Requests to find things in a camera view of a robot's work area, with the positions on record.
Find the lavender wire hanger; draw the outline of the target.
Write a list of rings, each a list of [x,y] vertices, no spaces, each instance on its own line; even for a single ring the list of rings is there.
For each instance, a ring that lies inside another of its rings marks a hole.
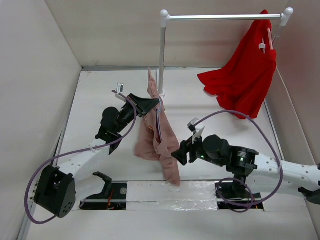
[[[161,113],[163,111],[163,100],[160,96],[157,97],[158,101],[159,101],[159,106],[155,107],[155,112],[156,112],[156,129],[158,132],[158,137],[160,142],[162,142],[162,130],[161,130],[161,121],[160,121],[160,117],[161,117]]]

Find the pink printed t shirt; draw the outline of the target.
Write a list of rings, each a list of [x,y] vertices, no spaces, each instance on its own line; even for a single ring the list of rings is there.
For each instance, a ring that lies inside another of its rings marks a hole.
[[[157,83],[152,72],[148,70],[147,93],[152,99],[158,99]],[[137,143],[134,147],[134,155],[138,158],[159,161],[162,166],[164,179],[172,185],[180,186],[181,178],[178,161],[171,153],[178,150],[180,144],[163,110],[160,115],[162,142],[160,142],[156,128],[156,109],[154,108],[141,120]]]

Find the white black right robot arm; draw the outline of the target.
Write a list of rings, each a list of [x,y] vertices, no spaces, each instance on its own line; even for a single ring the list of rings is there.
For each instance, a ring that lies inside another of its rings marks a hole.
[[[232,179],[215,184],[216,196],[220,199],[241,200],[276,191],[304,198],[315,205],[320,203],[319,165],[277,162],[256,150],[231,146],[217,135],[184,140],[171,155],[183,166],[200,159],[233,174]]]

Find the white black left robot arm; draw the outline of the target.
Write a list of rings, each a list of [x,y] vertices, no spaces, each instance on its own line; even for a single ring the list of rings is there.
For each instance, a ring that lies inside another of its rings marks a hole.
[[[58,166],[40,168],[33,197],[37,205],[64,218],[76,203],[86,200],[77,196],[77,184],[92,176],[102,180],[95,184],[93,197],[107,199],[112,195],[112,179],[94,167],[119,147],[125,138],[121,132],[127,126],[134,127],[137,118],[145,117],[160,103],[158,98],[141,98],[132,93],[123,100],[121,109],[110,106],[103,111],[98,133],[88,148],[73,151],[72,158]]]

